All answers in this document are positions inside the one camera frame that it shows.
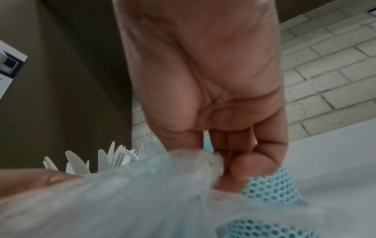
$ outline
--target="blue mesh basket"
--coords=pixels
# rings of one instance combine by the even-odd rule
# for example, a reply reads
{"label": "blue mesh basket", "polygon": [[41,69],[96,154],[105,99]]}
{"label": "blue mesh basket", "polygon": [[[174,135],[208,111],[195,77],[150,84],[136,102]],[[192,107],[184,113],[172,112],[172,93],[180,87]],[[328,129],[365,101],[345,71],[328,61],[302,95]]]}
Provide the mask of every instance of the blue mesh basket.
{"label": "blue mesh basket", "polygon": [[[204,139],[204,149],[213,152],[210,138]],[[250,179],[243,194],[250,199],[271,203],[291,204],[303,201],[285,167],[281,167],[273,176]],[[227,238],[320,238],[316,232],[252,220],[230,222],[226,226],[226,234]]]}

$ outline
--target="plastic bag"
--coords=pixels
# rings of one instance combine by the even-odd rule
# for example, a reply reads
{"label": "plastic bag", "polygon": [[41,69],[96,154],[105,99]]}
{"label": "plastic bag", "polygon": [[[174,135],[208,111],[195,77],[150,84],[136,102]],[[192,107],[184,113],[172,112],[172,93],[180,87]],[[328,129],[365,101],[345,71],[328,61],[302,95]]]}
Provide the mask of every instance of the plastic bag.
{"label": "plastic bag", "polygon": [[335,209],[264,204],[214,190],[222,174],[222,158],[208,152],[159,155],[3,200],[0,237],[214,238],[217,227],[243,217],[327,238],[348,227],[347,214]]}

